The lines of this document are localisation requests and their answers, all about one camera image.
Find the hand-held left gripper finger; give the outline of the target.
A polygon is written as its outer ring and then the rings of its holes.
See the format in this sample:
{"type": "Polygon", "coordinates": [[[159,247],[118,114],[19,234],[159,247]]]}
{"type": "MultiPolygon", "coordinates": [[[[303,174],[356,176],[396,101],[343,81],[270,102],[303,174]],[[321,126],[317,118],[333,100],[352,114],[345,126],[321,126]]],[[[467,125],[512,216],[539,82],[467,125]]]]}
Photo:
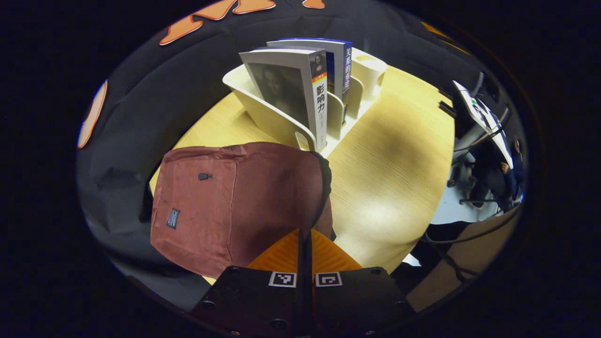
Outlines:
{"type": "Polygon", "coordinates": [[[307,236],[312,337],[384,337],[415,310],[383,267],[362,267],[319,231],[307,236]]]}
{"type": "Polygon", "coordinates": [[[229,266],[191,311],[228,338],[293,338],[303,332],[303,232],[293,230],[247,267],[229,266]]]}

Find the red-brown schoolbag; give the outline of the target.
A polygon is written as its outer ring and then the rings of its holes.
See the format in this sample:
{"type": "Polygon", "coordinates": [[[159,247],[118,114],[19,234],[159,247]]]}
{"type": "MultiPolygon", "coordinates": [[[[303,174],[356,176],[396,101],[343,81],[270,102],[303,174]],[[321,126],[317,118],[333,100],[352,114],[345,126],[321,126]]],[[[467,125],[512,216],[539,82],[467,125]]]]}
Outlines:
{"type": "Polygon", "coordinates": [[[182,147],[163,156],[151,243],[198,275],[246,267],[294,230],[333,239],[329,161],[278,143],[182,147]]]}

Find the white bookshelf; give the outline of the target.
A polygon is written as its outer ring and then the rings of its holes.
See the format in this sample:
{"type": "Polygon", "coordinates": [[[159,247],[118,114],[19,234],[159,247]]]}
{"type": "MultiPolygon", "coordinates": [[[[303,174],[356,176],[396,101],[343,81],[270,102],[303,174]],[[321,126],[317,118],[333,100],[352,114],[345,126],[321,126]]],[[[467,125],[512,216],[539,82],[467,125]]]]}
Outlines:
{"type": "MultiPolygon", "coordinates": [[[[359,49],[352,49],[347,114],[343,117],[343,102],[329,94],[327,143],[318,150],[323,157],[332,153],[377,100],[387,69],[386,62],[359,49]]],[[[315,137],[310,130],[262,100],[251,82],[251,75],[244,65],[232,69],[223,77],[223,83],[240,100],[258,129],[269,134],[277,143],[306,151],[316,150],[315,137]]]]}

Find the grey portrait cover book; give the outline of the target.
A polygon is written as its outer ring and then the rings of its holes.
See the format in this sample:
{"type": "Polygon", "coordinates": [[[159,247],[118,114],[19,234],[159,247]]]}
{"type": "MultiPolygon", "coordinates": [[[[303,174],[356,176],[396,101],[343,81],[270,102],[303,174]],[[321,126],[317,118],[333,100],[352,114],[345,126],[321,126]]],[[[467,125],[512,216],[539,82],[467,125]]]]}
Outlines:
{"type": "Polygon", "coordinates": [[[264,46],[240,52],[262,100],[308,128],[319,151],[327,144],[326,51],[310,46],[264,46]]]}

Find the blue spine book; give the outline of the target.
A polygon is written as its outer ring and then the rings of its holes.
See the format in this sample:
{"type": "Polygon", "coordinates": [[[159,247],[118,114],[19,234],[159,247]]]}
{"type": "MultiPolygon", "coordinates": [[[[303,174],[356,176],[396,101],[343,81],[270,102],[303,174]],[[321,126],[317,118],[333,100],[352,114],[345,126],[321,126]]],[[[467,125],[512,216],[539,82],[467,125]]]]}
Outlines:
{"type": "Polygon", "coordinates": [[[325,62],[328,72],[328,91],[343,102],[343,120],[347,113],[347,94],[350,88],[352,68],[352,42],[329,38],[293,37],[280,38],[267,42],[268,46],[317,47],[325,50],[325,62]]]}

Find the tilted computer monitor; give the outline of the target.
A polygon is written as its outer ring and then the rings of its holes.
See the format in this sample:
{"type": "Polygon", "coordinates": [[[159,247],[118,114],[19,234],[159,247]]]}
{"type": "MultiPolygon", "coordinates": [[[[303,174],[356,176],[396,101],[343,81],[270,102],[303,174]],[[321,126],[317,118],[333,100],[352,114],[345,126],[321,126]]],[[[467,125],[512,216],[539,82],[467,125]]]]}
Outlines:
{"type": "Polygon", "coordinates": [[[474,120],[474,128],[465,135],[471,145],[475,145],[476,141],[491,140],[500,150],[505,162],[510,169],[514,168],[513,159],[507,144],[507,138],[503,129],[502,122],[490,111],[482,100],[471,96],[470,90],[466,89],[457,81],[452,81],[460,96],[460,102],[466,107],[468,114],[474,120]]]}

